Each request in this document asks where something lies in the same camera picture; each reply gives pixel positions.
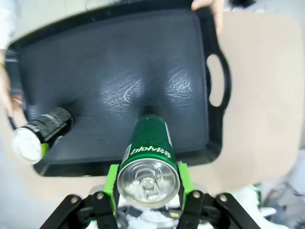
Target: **green can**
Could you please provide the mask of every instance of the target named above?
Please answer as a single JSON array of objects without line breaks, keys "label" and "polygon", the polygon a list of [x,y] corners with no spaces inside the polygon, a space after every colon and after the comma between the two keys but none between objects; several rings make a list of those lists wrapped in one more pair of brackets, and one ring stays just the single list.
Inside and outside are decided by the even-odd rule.
[{"label": "green can", "polygon": [[178,193],[178,168],[165,121],[153,114],[138,119],[117,179],[119,193],[146,208],[164,206]]}]

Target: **screw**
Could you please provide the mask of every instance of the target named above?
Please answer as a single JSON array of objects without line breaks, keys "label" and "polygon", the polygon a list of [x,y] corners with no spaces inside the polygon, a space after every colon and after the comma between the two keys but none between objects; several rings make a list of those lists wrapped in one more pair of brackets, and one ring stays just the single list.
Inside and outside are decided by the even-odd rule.
[{"label": "screw", "polygon": [[104,194],[101,192],[96,195],[96,198],[99,200],[103,199],[103,197],[104,197]]},{"label": "screw", "polygon": [[194,191],[194,192],[193,192],[193,197],[199,198],[199,197],[200,197],[200,193],[197,192],[197,191]]},{"label": "screw", "polygon": [[71,203],[72,203],[72,204],[75,204],[77,201],[78,201],[78,198],[77,198],[77,197],[73,197],[73,198],[71,199]]},{"label": "screw", "polygon": [[225,197],[225,195],[221,195],[220,197],[219,197],[219,199],[222,201],[222,202],[226,202],[228,199],[227,199],[227,197]]}]

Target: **can lid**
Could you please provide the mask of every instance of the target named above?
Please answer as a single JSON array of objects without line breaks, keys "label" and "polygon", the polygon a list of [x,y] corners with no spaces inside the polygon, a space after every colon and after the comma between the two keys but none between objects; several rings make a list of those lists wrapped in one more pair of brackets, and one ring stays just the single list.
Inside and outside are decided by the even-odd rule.
[{"label": "can lid", "polygon": [[169,164],[140,159],[126,165],[118,175],[118,191],[130,203],[158,208],[172,200],[180,188],[179,176]]},{"label": "can lid", "polygon": [[30,164],[35,164],[42,158],[41,142],[35,133],[27,128],[15,130],[12,147],[18,156]]}]

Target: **beige table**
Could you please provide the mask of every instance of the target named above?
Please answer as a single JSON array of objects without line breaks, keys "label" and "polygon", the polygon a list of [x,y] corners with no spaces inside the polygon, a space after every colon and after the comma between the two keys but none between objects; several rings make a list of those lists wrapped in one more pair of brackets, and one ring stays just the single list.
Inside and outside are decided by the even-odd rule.
[{"label": "beige table", "polygon": [[[60,0],[52,0],[51,7],[47,7],[27,1],[17,35],[84,10],[83,1],[73,0],[69,10],[67,2],[70,1],[62,5]],[[40,20],[31,14],[31,9],[40,12],[37,15]],[[297,157],[304,104],[303,38],[295,21],[273,15],[228,12],[220,44],[233,81],[224,117],[224,146],[214,163],[189,168],[193,182],[205,185],[212,194],[287,173]],[[222,75],[213,58],[209,64],[214,86],[211,100],[216,103],[222,94]],[[91,187],[105,182],[105,177],[40,177],[12,152],[12,131],[3,109],[0,119],[1,137],[30,196],[58,203],[70,193],[85,197]]]}]

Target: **black tray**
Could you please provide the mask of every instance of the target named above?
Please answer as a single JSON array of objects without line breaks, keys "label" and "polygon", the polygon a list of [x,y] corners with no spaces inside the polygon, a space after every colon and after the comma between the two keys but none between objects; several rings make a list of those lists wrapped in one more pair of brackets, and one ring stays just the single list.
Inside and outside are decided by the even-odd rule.
[{"label": "black tray", "polygon": [[[178,161],[194,166],[219,156],[230,72],[210,9],[193,12],[191,3],[121,3],[51,24],[9,47],[12,93],[23,95],[26,118],[63,106],[75,119],[33,166],[40,175],[106,175],[121,162],[145,106],[167,122]],[[206,60],[213,53],[225,79],[218,107],[209,103]]]}]

